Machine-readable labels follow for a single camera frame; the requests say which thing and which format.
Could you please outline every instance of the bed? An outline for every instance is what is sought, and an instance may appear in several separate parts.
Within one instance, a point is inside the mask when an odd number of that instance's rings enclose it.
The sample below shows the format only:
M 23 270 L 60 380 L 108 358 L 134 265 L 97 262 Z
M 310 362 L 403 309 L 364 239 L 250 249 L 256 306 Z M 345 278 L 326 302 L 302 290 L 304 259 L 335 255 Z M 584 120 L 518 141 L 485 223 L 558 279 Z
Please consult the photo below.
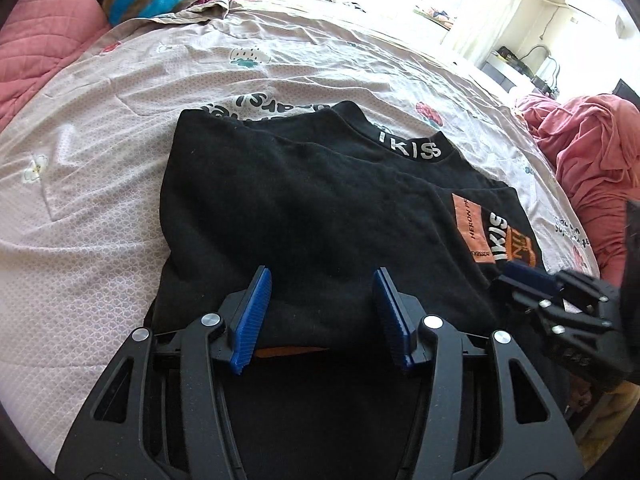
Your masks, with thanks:
M 168 256 L 159 193 L 185 108 L 258 120 L 351 100 L 396 136 L 441 130 L 517 190 L 549 272 L 598 275 L 509 96 L 461 57 L 322 0 L 200 10 L 111 29 L 0 133 L 0 402 L 51 469 L 158 290 Z

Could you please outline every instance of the white wall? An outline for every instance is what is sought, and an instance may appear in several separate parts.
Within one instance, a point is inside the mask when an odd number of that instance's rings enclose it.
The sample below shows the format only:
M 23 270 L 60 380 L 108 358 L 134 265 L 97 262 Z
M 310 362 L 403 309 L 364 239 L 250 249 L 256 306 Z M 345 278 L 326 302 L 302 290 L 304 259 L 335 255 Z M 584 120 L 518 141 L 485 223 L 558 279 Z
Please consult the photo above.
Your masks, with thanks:
M 559 9 L 541 41 L 540 35 L 557 7 L 524 0 L 497 46 L 504 45 L 521 57 L 534 45 L 546 44 L 561 65 L 559 101 L 611 92 L 621 78 L 640 94 L 640 32 L 619 1 L 611 5 L 618 6 L 625 22 L 622 38 L 616 36 L 613 27 L 605 27 L 581 12 Z M 534 72 L 542 62 L 542 52 L 539 49 L 526 59 Z

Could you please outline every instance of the air conditioner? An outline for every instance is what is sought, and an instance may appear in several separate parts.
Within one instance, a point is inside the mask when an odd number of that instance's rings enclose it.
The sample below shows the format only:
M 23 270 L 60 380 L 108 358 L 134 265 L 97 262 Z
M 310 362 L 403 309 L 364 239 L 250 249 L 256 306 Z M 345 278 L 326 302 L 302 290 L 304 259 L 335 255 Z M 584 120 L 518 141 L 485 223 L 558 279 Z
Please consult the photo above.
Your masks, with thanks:
M 610 0 L 565 0 L 571 9 L 579 10 L 594 20 L 598 20 L 615 29 L 619 38 L 625 31 L 625 23 Z

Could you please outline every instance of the white sheer curtain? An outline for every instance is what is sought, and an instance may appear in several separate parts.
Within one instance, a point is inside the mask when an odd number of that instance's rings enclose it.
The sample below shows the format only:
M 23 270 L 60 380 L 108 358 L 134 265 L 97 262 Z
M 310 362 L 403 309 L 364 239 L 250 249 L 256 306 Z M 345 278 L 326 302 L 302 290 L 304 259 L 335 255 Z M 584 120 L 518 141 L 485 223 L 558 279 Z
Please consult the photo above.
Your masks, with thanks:
M 442 44 L 481 66 L 522 0 L 463 0 Z

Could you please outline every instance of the pink quilted blanket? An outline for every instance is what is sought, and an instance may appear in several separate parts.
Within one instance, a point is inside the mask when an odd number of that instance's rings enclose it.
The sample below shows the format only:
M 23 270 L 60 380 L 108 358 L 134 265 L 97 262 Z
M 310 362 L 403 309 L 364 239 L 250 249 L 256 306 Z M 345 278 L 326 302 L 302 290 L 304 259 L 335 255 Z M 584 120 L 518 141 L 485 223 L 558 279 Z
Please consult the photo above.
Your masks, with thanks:
M 96 0 L 19 0 L 0 29 L 0 132 L 109 29 Z
M 529 131 L 582 222 L 602 277 L 620 285 L 626 202 L 640 200 L 640 112 L 613 95 L 564 105 L 531 94 L 518 102 Z

